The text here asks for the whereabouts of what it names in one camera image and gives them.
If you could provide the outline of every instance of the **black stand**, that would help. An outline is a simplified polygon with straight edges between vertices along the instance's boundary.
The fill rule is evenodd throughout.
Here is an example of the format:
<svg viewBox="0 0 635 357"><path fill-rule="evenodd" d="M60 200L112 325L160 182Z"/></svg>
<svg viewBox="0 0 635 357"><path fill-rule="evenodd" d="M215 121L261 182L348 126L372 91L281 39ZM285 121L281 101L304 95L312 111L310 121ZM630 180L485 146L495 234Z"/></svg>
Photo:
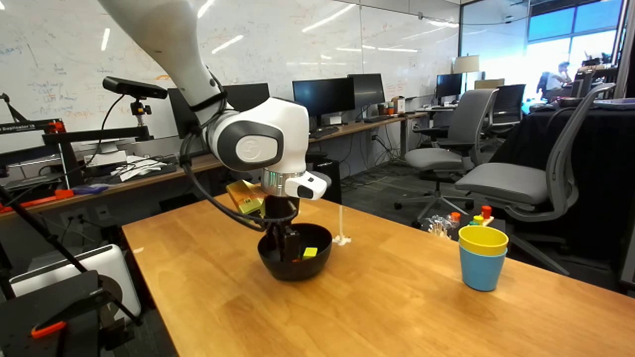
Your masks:
<svg viewBox="0 0 635 357"><path fill-rule="evenodd" d="M29 210L25 210L17 200L13 200L13 196L5 190L5 186L0 186L0 202L9 204L11 208L15 208L15 212L27 220L48 243L52 243L70 263L74 263L80 273L86 273L88 267L82 265L82 261L66 249L66 245L62 245L58 242L58 236L52 234L42 222L39 222ZM132 313L120 299L112 301L114 305L118 305L132 321L136 321L138 325L142 325L142 319Z"/></svg>

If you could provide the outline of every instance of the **whiteboard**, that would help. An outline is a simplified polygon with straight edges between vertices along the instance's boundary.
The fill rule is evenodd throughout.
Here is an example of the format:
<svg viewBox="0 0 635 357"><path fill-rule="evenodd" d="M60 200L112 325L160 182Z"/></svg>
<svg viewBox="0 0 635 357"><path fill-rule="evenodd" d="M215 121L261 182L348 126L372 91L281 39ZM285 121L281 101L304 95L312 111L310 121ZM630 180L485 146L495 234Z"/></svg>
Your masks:
<svg viewBox="0 0 635 357"><path fill-rule="evenodd" d="M171 87L168 73L142 51L104 11L98 0L3 0L0 93L29 119L64 119L70 130L100 128L118 99L102 87L106 75ZM295 79L384 73L388 97L425 95L435 75L457 53L459 31L435 29L400 11L360 7L304 33L348 5L332 0L217 0L199 19L203 61L223 83L269 83L277 97L293 99ZM229 37L233 47L213 53ZM364 47L416 47L416 53L386 53ZM132 99L112 113L108 126L132 126ZM148 99L152 134L177 132L169 101Z"/></svg>

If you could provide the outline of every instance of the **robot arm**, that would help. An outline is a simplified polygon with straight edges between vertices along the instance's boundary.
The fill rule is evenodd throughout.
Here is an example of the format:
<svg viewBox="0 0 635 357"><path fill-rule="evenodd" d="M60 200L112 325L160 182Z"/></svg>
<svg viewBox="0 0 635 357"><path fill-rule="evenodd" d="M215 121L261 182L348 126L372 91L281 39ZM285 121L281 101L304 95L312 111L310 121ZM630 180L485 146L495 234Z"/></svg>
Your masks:
<svg viewBox="0 0 635 357"><path fill-rule="evenodd" d="M304 107L269 99L251 111L225 113L225 95L201 61L189 0L100 2L173 77L225 166L265 168L263 188L275 196L320 198L326 192L328 180L306 170L310 123Z"/></svg>

